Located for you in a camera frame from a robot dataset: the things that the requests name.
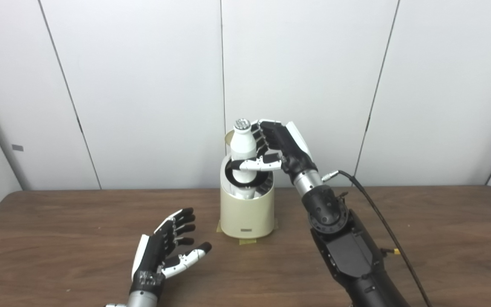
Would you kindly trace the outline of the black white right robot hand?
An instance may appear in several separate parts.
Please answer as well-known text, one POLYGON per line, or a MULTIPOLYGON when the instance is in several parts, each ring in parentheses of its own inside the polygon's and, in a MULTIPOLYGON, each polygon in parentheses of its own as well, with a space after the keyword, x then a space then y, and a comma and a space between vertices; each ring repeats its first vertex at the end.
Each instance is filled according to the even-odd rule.
POLYGON ((256 120, 251 124, 257 151, 249 159, 231 163, 234 171, 269 172, 282 170, 295 186, 308 171, 318 171, 295 124, 275 120, 256 120))

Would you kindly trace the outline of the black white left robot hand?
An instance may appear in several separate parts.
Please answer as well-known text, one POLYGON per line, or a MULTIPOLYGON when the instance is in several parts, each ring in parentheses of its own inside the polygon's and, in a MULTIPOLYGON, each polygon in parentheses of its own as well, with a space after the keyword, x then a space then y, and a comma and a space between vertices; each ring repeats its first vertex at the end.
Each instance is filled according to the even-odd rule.
POLYGON ((168 278, 184 272, 212 249, 209 242, 172 256, 179 246, 191 246, 194 239, 182 237, 196 229, 192 207, 166 217, 151 235, 142 235, 131 268, 129 307, 156 307, 168 278))

